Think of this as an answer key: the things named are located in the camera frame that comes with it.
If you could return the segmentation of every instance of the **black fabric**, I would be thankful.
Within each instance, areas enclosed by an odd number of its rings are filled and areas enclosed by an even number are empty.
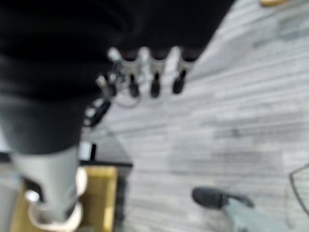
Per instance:
[[[111,46],[205,46],[232,0],[54,0],[0,3],[0,124],[15,152],[79,142]]]

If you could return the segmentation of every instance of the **black cable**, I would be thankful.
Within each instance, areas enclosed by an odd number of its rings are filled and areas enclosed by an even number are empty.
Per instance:
[[[301,208],[303,209],[303,211],[305,212],[305,214],[309,217],[309,210],[307,209],[307,207],[305,206],[303,200],[301,199],[298,191],[297,191],[297,188],[296,188],[296,185],[295,185],[295,180],[294,180],[294,175],[309,168],[309,163],[306,164],[305,166],[299,168],[299,169],[296,169],[295,171],[291,172],[289,174],[289,179],[290,179],[290,183],[291,183],[291,187],[292,187],[292,190],[293,190],[293,193],[294,195],[296,196],[296,199],[298,201],[298,203],[300,204]]]

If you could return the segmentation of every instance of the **yellow mat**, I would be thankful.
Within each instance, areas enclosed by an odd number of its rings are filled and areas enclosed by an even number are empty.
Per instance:
[[[117,170],[114,167],[86,166],[88,185],[80,202],[84,216],[81,227],[90,227],[94,232],[112,232]],[[11,232],[46,232],[34,227],[28,218],[29,203],[21,190],[15,205]]]

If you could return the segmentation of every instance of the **floor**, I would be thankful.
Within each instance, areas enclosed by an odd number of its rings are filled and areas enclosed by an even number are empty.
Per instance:
[[[309,162],[309,2],[238,0],[180,96],[170,93],[176,59],[158,100],[143,86],[136,108],[114,105],[84,134],[101,159],[135,164],[123,231],[231,231],[220,212],[192,201],[203,185],[247,194],[257,210],[308,231],[288,173]],[[308,177],[296,185],[309,206]]]

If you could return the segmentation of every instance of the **cable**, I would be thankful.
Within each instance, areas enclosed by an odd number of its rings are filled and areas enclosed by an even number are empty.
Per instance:
[[[290,183],[291,183],[291,187],[292,187],[292,190],[293,190],[293,193],[294,195],[296,196],[296,199],[298,201],[298,203],[300,204],[301,208],[303,209],[303,211],[305,212],[305,214],[309,217],[309,210],[307,209],[307,207],[305,206],[303,200],[301,199],[298,191],[297,191],[297,188],[296,188],[296,185],[295,185],[295,180],[294,180],[294,175],[309,168],[309,163],[306,164],[305,166],[299,168],[299,169],[296,169],[295,171],[291,172],[289,174],[289,179],[290,179]]]

